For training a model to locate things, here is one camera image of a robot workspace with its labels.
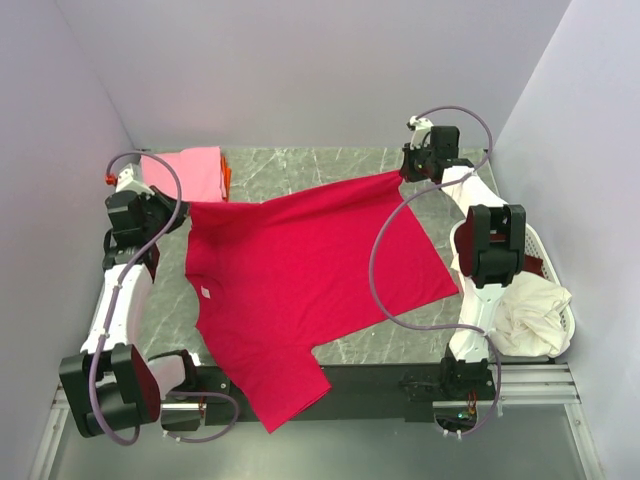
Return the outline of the crimson red t-shirt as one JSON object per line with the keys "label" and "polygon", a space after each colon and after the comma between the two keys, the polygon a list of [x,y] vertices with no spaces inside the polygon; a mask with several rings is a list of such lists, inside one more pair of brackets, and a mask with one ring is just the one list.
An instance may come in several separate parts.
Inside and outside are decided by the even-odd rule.
{"label": "crimson red t-shirt", "polygon": [[386,172],[191,205],[197,329],[268,432],[330,391],[315,347],[457,293],[401,182]]}

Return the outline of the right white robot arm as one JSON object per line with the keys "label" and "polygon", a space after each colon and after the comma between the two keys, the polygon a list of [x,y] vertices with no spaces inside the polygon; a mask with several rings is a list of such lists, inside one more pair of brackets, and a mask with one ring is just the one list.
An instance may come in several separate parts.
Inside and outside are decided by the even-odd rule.
{"label": "right white robot arm", "polygon": [[487,335],[498,304],[525,264],[526,213],[508,204],[459,156],[460,131],[428,119],[408,122],[411,140],[403,148],[401,177],[430,180],[449,196],[464,219],[451,230],[454,267],[462,287],[459,327],[451,337],[439,374],[444,395],[460,399],[485,376],[491,358]]}

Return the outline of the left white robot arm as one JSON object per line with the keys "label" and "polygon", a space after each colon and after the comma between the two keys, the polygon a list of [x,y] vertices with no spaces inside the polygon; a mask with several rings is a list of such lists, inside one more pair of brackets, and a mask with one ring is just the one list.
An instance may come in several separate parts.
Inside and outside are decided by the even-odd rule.
{"label": "left white robot arm", "polygon": [[188,206],[144,183],[139,166],[107,176],[115,191],[105,201],[111,223],[103,242],[103,286],[80,352],[62,359],[59,378],[80,435],[138,430],[157,421],[169,394],[193,399],[200,378],[185,349],[145,359],[137,337],[156,278],[159,233],[182,225]]}

